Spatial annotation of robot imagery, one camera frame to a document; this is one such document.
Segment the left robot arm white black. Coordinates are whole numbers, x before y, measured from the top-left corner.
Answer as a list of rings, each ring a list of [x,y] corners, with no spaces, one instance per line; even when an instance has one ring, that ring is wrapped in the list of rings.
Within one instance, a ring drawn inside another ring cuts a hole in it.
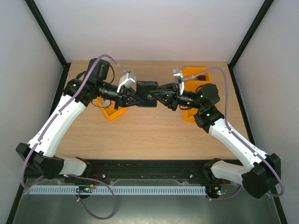
[[[47,179],[58,175],[84,175],[90,169],[88,162],[78,157],[56,154],[61,139],[77,116],[98,97],[113,101],[115,108],[144,103],[139,93],[131,87],[136,83],[133,72],[124,69],[118,85],[106,82],[112,68],[111,63],[105,60],[106,57],[102,55],[91,59],[87,70],[67,83],[56,108],[40,131],[28,143],[19,143],[16,151],[24,161],[22,175],[27,167]]]

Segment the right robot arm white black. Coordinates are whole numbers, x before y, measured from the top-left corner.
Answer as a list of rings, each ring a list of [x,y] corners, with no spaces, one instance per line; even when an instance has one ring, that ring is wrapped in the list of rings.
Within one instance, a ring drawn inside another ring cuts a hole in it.
[[[267,154],[238,133],[216,108],[219,102],[216,85],[207,83],[196,92],[181,91],[177,84],[168,84],[150,91],[150,96],[164,106],[176,110],[178,106],[197,109],[194,119],[198,127],[225,145],[241,165],[213,159],[205,165],[204,178],[213,183],[226,179],[238,183],[254,198],[261,198],[281,180],[281,160]]]

